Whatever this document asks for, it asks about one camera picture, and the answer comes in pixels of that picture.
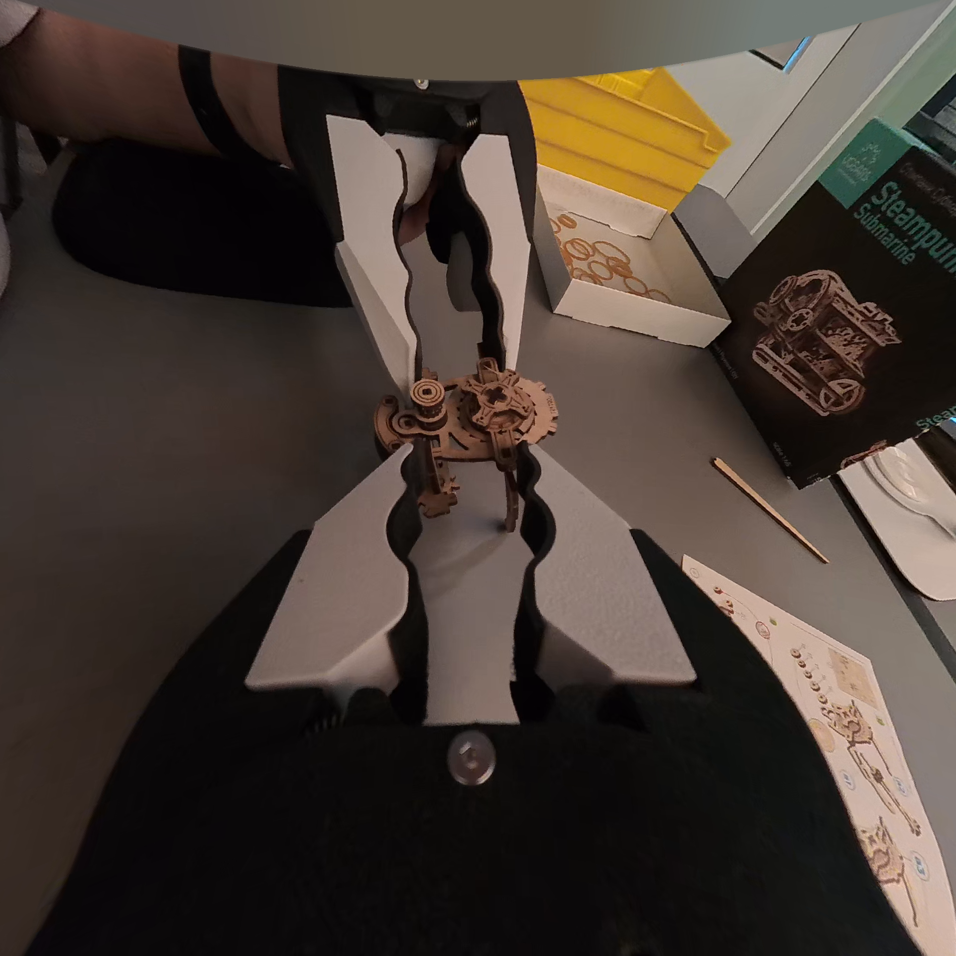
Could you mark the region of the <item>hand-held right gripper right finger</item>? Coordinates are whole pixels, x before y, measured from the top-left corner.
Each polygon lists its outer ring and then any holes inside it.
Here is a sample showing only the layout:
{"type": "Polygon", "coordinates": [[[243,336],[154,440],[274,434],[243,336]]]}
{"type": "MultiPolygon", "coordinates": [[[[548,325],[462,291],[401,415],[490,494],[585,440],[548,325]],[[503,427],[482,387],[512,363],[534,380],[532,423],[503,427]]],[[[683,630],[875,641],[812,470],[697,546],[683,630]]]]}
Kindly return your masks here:
{"type": "Polygon", "coordinates": [[[570,688],[689,687],[684,645],[627,521],[538,446],[519,452],[531,552],[513,630],[511,698],[543,720],[570,688]]]}

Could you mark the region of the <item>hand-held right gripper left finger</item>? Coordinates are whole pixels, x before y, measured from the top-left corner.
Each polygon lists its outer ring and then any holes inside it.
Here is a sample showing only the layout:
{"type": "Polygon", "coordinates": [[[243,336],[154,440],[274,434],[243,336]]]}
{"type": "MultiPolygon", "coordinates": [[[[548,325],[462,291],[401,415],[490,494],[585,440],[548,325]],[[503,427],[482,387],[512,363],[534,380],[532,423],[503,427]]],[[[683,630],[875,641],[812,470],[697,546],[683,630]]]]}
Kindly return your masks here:
{"type": "Polygon", "coordinates": [[[424,445],[388,457],[315,524],[245,677],[317,687],[340,711],[375,688],[424,723],[428,624],[411,552],[423,531],[424,445]]]}

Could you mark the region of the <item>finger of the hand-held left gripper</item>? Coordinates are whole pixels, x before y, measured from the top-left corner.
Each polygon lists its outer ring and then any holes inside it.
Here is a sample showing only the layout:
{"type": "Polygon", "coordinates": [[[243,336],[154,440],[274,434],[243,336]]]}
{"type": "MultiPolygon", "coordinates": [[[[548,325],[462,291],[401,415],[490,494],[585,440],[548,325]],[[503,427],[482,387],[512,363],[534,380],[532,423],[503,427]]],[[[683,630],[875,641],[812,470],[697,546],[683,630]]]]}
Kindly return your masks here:
{"type": "Polygon", "coordinates": [[[508,137],[481,134],[437,192],[437,259],[452,305],[482,316],[479,354],[517,367],[530,258],[508,137]]]}
{"type": "Polygon", "coordinates": [[[362,119],[327,117],[341,213],[337,261],[391,377],[420,376],[420,340],[408,313],[410,272],[398,241],[404,161],[362,119]]]}

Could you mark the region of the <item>wooden gear model assembly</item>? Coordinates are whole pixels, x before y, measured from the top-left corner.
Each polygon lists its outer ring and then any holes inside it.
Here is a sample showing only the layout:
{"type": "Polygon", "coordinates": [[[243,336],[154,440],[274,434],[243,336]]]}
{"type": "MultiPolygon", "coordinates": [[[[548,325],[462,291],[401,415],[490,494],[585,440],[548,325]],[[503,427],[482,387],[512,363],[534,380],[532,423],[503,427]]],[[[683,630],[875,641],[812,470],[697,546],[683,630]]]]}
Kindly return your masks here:
{"type": "Polygon", "coordinates": [[[480,358],[468,376],[440,381],[428,370],[410,389],[410,406],[395,396],[382,398],[374,428],[379,449],[389,456],[423,440],[424,484],[418,504],[424,517],[447,515],[460,485],[450,467],[460,462],[496,464],[505,477],[505,529],[513,532],[519,515],[518,450],[556,432],[554,396],[540,381],[499,369],[494,358],[480,358]]]}

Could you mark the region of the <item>person's left forearm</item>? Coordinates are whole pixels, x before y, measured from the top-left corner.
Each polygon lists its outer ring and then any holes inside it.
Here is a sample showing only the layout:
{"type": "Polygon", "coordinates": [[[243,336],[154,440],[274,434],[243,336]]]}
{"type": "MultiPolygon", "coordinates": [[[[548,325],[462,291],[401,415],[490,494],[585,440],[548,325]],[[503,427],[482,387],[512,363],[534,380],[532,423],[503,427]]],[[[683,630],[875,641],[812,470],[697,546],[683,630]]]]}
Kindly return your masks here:
{"type": "MultiPolygon", "coordinates": [[[[216,92],[238,135],[292,168],[275,64],[211,55],[216,92]]],[[[39,9],[2,47],[2,114],[78,142],[124,138],[214,155],[187,96],[178,48],[159,39],[39,9]]]]}

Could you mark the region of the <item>black model kit box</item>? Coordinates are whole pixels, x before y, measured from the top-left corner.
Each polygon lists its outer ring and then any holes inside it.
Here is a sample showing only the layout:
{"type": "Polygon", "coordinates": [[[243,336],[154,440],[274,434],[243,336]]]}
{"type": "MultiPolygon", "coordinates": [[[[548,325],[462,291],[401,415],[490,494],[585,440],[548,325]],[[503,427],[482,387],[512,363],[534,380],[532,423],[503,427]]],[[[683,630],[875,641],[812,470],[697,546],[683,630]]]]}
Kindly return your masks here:
{"type": "Polygon", "coordinates": [[[711,352],[795,487],[947,422],[954,166],[870,120],[719,295],[711,352]]]}

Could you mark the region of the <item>pile of rubber bands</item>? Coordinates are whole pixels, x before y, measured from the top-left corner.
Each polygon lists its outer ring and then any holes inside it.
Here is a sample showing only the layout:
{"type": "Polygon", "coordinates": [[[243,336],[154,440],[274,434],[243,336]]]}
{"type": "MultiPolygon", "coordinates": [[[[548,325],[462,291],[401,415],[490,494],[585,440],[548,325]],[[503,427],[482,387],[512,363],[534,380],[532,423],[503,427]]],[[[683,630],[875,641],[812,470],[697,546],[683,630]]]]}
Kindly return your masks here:
{"type": "Polygon", "coordinates": [[[626,250],[603,238],[591,241],[585,235],[584,219],[560,212],[550,216],[549,222],[571,279],[672,304],[667,293],[649,286],[634,271],[626,250]]]}

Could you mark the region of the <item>yellow plastic bin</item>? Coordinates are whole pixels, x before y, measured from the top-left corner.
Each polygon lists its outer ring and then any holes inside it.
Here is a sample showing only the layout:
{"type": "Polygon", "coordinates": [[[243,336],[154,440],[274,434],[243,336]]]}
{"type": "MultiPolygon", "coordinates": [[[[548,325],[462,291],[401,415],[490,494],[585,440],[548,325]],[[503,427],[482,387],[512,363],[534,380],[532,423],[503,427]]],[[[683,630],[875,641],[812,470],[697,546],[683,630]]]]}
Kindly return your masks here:
{"type": "Polygon", "coordinates": [[[540,165],[667,212],[731,146],[664,68],[519,87],[540,165]]]}

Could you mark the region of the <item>thin wooden stick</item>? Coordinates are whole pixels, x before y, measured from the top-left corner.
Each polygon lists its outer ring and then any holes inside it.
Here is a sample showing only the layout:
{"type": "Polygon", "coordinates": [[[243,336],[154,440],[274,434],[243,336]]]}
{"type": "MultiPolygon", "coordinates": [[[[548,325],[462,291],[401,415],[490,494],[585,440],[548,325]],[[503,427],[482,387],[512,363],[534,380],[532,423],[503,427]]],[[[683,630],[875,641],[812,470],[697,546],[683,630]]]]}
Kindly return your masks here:
{"type": "Polygon", "coordinates": [[[780,527],[784,532],[787,532],[795,541],[809,554],[811,554],[816,560],[822,564],[829,564],[829,558],[825,556],[819,548],[811,543],[805,535],[799,532],[795,526],[783,517],[783,515],[759,493],[745,481],[734,469],[732,469],[723,459],[719,457],[711,458],[711,466],[717,471],[720,472],[723,477],[733,484],[735,488],[741,491],[747,499],[754,504],[757,508],[760,508],[771,520],[780,527]]]}

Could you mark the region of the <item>white cardboard box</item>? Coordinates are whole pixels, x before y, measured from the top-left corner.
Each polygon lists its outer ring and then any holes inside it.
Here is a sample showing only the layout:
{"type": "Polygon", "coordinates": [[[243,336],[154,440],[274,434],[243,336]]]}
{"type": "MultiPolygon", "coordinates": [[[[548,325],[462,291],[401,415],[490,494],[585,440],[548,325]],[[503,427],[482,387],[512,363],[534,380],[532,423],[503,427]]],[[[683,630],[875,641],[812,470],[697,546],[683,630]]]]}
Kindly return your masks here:
{"type": "Polygon", "coordinates": [[[701,348],[730,325],[694,250],[664,209],[539,165],[534,244],[557,315],[701,348]],[[591,241],[603,238],[626,250],[634,271],[672,304],[571,279],[549,222],[560,212],[584,219],[591,241]]]}

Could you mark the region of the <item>printed instruction sheet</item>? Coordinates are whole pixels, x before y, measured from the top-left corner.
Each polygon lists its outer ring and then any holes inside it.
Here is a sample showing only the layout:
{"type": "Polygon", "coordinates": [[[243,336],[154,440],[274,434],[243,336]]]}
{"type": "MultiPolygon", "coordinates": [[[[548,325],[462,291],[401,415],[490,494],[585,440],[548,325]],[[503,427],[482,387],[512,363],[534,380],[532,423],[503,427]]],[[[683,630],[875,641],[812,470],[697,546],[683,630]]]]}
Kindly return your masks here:
{"type": "Polygon", "coordinates": [[[872,663],[691,556],[682,569],[791,695],[837,782],[871,869],[924,954],[954,954],[946,866],[872,663]]]}

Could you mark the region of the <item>white plastic tray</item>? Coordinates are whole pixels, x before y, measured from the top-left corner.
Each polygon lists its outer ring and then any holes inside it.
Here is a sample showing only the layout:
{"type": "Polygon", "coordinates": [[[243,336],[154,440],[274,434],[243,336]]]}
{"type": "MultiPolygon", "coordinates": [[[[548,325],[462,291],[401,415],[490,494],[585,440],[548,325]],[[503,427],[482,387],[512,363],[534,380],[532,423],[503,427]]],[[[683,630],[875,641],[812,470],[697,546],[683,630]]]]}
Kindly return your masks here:
{"type": "Polygon", "coordinates": [[[954,600],[954,480],[924,445],[884,448],[838,479],[909,584],[931,600],[954,600]]]}

